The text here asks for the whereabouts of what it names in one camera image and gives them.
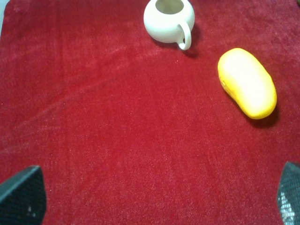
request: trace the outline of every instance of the yellow squash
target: yellow squash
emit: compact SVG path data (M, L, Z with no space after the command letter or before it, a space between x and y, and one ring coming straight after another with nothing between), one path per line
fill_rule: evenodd
M222 87L252 119L269 116L277 103L271 76L249 52L234 48L222 55L218 74Z

